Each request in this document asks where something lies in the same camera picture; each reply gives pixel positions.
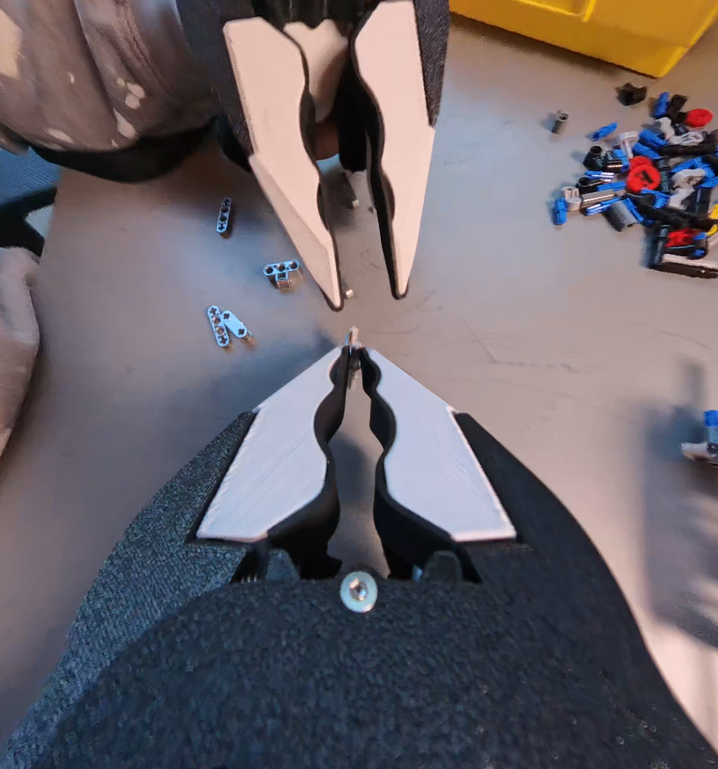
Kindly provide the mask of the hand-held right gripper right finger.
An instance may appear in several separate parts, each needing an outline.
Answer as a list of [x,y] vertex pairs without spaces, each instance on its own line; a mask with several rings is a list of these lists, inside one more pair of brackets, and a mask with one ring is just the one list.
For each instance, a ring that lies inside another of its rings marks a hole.
[[378,351],[363,348],[362,354],[390,502],[454,542],[514,540],[516,529],[457,422],[459,413]]

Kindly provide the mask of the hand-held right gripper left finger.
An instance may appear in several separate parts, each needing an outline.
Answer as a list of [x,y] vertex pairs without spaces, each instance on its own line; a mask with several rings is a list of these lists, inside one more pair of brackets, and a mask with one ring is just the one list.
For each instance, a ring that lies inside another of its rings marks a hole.
[[197,528],[197,539],[282,537],[296,515],[318,516],[334,485],[329,442],[344,417],[346,349],[334,348],[253,411],[253,420]]

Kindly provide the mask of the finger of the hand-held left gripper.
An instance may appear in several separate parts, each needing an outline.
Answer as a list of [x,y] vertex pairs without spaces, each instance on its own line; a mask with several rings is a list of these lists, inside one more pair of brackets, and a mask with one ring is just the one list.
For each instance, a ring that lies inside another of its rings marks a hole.
[[223,26],[259,186],[332,310],[344,307],[336,243],[320,204],[323,175],[307,137],[314,103],[306,58],[263,18]]
[[420,236],[432,145],[412,2],[380,2],[352,42],[366,121],[368,182],[390,288],[406,296]]

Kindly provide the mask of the person's left forearm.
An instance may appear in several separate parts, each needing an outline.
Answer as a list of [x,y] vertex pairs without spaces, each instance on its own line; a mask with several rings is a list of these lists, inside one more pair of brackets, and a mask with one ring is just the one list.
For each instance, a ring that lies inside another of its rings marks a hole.
[[215,105],[172,1],[0,1],[0,147],[140,183],[205,140]]

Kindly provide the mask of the grey desk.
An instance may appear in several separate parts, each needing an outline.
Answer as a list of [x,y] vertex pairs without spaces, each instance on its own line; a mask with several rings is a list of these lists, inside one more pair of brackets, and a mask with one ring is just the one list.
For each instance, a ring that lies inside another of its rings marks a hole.
[[[280,294],[260,274],[289,240],[214,143],[147,184],[64,173],[35,285],[42,353],[0,462],[0,748],[133,518],[355,325],[575,514],[718,752],[718,474],[679,450],[718,409],[718,279],[644,268],[639,228],[556,229],[546,209],[588,131],[639,128],[646,108],[615,97],[629,81],[645,82],[454,18],[410,292],[390,294],[359,178],[360,207],[337,211],[341,313],[309,279]],[[220,348],[211,305],[253,341]]]

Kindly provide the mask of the person's left hand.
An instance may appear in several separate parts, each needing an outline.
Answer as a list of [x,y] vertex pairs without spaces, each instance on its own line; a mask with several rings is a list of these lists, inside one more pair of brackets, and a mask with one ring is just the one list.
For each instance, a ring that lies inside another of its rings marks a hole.
[[317,161],[324,161],[337,156],[340,152],[337,123],[332,117],[318,122],[314,126],[314,156]]

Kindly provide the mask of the yellow plastic bin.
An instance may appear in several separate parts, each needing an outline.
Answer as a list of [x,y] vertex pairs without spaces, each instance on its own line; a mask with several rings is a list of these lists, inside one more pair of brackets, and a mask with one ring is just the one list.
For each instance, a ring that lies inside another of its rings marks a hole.
[[450,1],[450,10],[653,78],[718,20],[718,1]]

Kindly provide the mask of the grey three-hole toy beam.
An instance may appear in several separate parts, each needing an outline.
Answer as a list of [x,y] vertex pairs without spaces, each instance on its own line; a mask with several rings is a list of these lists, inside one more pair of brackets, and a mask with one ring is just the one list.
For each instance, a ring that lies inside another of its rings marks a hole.
[[280,292],[288,292],[302,282],[302,268],[296,259],[265,265],[263,275]]

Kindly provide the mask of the pile of blue black pins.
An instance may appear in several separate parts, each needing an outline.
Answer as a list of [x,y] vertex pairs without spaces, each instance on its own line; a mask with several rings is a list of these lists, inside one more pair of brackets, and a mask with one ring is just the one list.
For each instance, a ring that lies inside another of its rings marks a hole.
[[647,95],[642,104],[649,106],[648,119],[637,130],[620,131],[614,121],[586,136],[582,172],[549,203],[550,221],[560,228],[581,215],[600,217],[618,233],[641,227],[648,269],[716,280],[715,115],[688,109],[687,96],[670,91]]

